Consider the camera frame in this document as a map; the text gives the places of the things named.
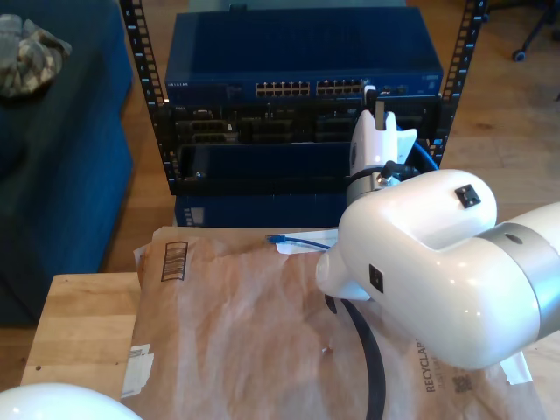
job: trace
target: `blue couch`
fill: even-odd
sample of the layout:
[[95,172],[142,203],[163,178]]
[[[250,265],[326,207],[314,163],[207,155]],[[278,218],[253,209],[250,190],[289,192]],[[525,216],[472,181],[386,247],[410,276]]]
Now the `blue couch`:
[[53,276],[99,269],[132,171],[119,116],[132,71],[115,0],[3,0],[3,13],[73,47],[43,94],[0,101],[0,324],[21,325]]

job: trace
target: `chair wheel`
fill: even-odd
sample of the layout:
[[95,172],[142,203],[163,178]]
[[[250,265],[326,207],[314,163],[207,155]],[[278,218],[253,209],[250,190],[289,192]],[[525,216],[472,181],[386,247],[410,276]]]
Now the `chair wheel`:
[[523,50],[514,51],[511,58],[514,59],[516,63],[519,63],[520,61],[525,61],[525,52]]

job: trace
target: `crumpled kraft paper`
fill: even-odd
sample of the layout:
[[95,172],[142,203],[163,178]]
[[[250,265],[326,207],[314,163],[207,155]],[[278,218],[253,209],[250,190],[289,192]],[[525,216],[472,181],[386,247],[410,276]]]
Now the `crumpled kraft paper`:
[[155,356],[142,392],[122,400],[145,420],[545,418],[532,382],[509,385],[499,364],[445,365],[375,302],[353,302],[383,388],[347,306],[329,308],[315,285],[320,253],[282,255],[242,231],[192,234],[160,229],[145,261],[133,345]]

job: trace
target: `robotic arm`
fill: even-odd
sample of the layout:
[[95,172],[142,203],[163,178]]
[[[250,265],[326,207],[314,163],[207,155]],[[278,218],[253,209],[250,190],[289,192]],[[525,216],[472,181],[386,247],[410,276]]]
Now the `robotic arm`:
[[374,163],[354,172],[368,169],[371,188],[357,178],[361,187],[348,189],[338,242],[317,266],[325,294],[372,298],[440,360],[466,369],[560,328],[560,203],[495,226],[496,200],[480,178],[442,170],[391,182],[375,145],[410,133],[357,127],[352,149],[369,150],[361,162]]

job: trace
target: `black metal rack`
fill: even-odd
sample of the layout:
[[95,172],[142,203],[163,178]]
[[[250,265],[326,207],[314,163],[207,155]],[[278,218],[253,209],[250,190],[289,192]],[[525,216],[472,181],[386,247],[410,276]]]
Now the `black metal rack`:
[[[159,80],[142,0],[120,0],[120,5],[169,187],[171,193],[175,193],[178,182],[188,180],[181,177],[176,153],[166,147],[168,144],[174,144],[176,134],[172,110],[166,105],[167,100]],[[466,0],[447,79],[443,85],[443,93],[439,96],[439,103],[430,111],[437,114],[433,118],[434,123],[430,126],[429,132],[424,133],[423,139],[438,165],[441,164],[465,87],[486,7],[487,0]],[[198,185],[197,190],[200,191],[202,186]]]

